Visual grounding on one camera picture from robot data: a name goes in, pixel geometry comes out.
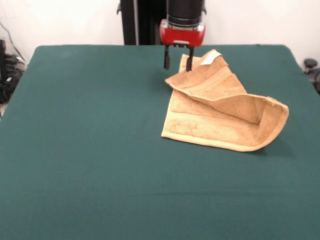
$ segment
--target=green table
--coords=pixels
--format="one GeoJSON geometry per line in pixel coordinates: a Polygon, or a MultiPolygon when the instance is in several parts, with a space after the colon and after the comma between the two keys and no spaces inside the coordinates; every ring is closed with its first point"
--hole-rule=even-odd
{"type": "Polygon", "coordinates": [[[319,96],[285,46],[212,48],[289,106],[266,148],[160,137],[182,49],[39,47],[0,123],[0,239],[320,239],[319,96]]]}

